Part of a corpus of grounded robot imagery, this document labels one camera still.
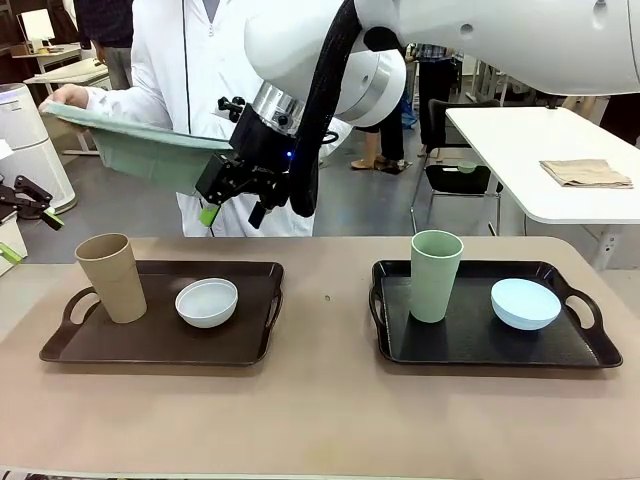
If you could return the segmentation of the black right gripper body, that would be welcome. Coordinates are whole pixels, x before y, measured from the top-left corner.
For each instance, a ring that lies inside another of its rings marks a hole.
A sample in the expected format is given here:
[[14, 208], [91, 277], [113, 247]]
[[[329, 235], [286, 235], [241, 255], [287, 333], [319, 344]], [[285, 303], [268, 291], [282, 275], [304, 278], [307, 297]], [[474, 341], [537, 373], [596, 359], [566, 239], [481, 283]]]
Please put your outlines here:
[[289, 171], [295, 146], [291, 115], [260, 114], [247, 104], [230, 139], [237, 157], [249, 166], [275, 173]]

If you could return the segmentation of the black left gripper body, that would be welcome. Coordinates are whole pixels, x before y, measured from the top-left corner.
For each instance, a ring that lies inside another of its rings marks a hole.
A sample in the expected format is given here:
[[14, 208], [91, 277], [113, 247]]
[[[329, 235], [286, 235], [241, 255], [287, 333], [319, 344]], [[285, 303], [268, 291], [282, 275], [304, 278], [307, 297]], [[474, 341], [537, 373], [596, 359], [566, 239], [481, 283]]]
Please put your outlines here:
[[17, 193], [14, 185], [0, 185], [0, 221], [7, 221], [10, 217], [17, 215], [19, 206], [16, 203]]

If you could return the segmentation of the person's right hand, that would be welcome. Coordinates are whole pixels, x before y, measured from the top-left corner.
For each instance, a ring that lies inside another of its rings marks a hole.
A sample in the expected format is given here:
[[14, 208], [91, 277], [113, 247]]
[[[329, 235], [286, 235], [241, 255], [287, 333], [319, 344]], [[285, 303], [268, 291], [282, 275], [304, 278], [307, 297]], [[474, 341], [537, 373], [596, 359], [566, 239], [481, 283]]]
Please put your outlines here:
[[86, 109], [89, 103], [89, 91], [82, 86], [65, 84], [53, 91], [46, 101]]

